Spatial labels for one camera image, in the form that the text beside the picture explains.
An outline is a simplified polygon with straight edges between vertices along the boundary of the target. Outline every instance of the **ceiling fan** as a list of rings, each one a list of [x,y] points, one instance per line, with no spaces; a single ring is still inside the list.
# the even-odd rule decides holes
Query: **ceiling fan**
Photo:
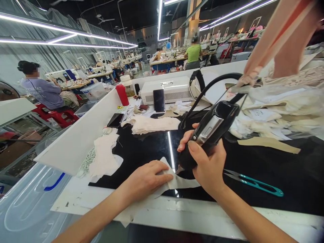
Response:
[[[58,5],[60,2],[66,2],[66,1],[78,1],[83,2],[84,0],[56,0],[55,2],[50,3],[51,6]]]
[[[115,28],[114,29],[116,29],[117,30],[117,32],[118,31],[121,31],[122,29],[127,29],[127,27],[124,27],[124,28],[119,28],[118,26],[115,26]]]
[[[104,23],[104,22],[107,22],[107,21],[115,20],[115,19],[108,19],[108,20],[105,20],[105,19],[101,18],[101,15],[97,15],[96,18],[99,19],[99,20],[101,21],[99,24]]]
[[[168,11],[168,12],[166,13],[166,15],[164,15],[164,16],[171,16],[172,14],[170,14],[170,13],[171,13],[171,10]]]

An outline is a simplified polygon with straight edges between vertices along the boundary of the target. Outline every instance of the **blue handle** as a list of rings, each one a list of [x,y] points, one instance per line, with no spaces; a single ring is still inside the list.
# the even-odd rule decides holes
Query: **blue handle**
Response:
[[[282,196],[284,196],[284,193],[283,193],[282,190],[280,190],[279,188],[276,188],[276,187],[274,187],[274,186],[270,186],[270,185],[268,185],[268,184],[266,184],[266,183],[263,183],[263,182],[261,182],[261,181],[255,180],[255,179],[253,179],[253,178],[251,178],[251,177],[248,177],[248,176],[246,176],[246,175],[242,175],[242,174],[240,174],[240,177],[242,177],[242,178],[246,178],[246,179],[248,179],[248,180],[254,182],[254,183],[250,183],[250,182],[248,182],[248,181],[241,180],[241,182],[243,182],[243,183],[245,183],[245,184],[247,184],[247,185],[249,185],[249,186],[253,186],[253,187],[257,188],[257,189],[260,189],[260,190],[262,190],[262,191],[265,191],[265,192],[271,193],[271,194],[273,194],[273,195],[275,195],[275,196],[278,196],[278,197],[282,197]],[[271,188],[274,189],[276,192],[269,191],[269,190],[267,190],[267,189],[265,189],[265,188],[263,188],[263,187],[260,187],[259,184],[261,184],[261,185],[266,185],[266,186],[268,186],[268,187],[271,187]]]
[[[44,191],[51,191],[51,190],[53,190],[57,186],[57,184],[62,180],[62,178],[63,178],[64,175],[65,175],[65,173],[62,173],[60,175],[60,177],[57,179],[57,181],[55,182],[55,184],[53,186],[50,186],[50,187],[45,187],[44,188]]]

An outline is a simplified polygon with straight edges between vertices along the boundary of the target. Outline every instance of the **person in green shirt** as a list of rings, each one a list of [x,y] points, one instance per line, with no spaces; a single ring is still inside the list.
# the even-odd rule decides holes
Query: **person in green shirt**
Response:
[[[199,68],[199,56],[201,56],[202,50],[198,41],[198,37],[195,36],[191,42],[191,46],[187,49],[185,57],[188,57],[186,70]]]

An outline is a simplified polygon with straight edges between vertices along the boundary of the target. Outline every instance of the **black cutting mat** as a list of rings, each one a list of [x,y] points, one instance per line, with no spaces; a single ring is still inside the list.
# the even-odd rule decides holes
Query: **black cutting mat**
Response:
[[[177,147],[183,133],[175,130],[132,135],[130,125],[120,128],[113,153],[120,155],[124,162],[112,176],[104,175],[89,185],[116,189],[136,168],[163,156],[177,170]],[[241,146],[230,134],[226,134],[223,143],[227,152],[225,169],[277,187],[284,193],[283,197],[276,197],[224,175],[225,183],[249,205],[324,216],[324,141],[312,137],[285,142],[301,148],[298,155],[262,146]],[[183,171],[179,176],[194,178],[192,171]],[[202,187],[178,189],[177,193],[169,190],[164,195],[214,201]]]

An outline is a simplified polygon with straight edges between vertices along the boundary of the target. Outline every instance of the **red bottle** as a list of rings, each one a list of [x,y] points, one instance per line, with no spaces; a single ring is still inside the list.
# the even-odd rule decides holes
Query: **red bottle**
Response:
[[[122,84],[118,84],[116,85],[116,90],[123,106],[129,105],[125,87]]]

